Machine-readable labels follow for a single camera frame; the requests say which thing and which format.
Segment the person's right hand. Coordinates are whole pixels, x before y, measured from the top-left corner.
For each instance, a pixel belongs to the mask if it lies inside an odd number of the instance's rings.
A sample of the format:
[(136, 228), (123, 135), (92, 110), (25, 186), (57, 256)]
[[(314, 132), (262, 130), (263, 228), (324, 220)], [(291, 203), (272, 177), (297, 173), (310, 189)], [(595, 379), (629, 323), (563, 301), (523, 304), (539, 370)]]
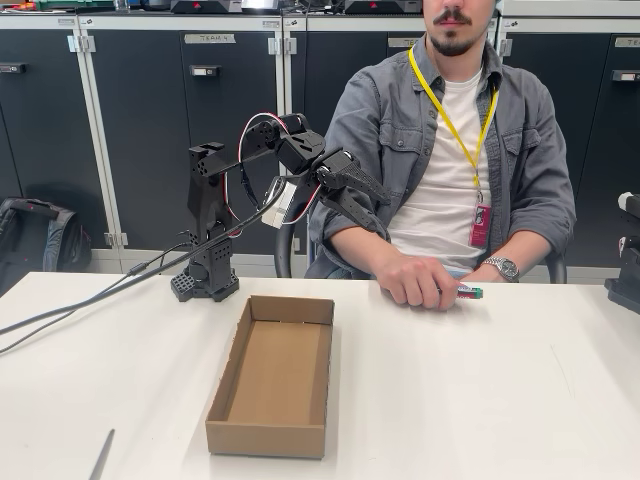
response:
[(431, 257), (395, 253), (373, 269), (378, 284), (397, 304), (448, 310), (457, 298), (460, 282)]

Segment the person's left hand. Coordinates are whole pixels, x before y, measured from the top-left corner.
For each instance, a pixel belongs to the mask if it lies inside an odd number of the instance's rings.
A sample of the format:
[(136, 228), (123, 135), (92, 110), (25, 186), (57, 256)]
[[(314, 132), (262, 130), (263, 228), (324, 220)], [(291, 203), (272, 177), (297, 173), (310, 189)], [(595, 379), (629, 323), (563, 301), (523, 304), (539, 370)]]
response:
[(495, 282), (499, 280), (499, 277), (500, 275), (494, 266), (482, 264), (478, 269), (462, 277), (461, 282)]

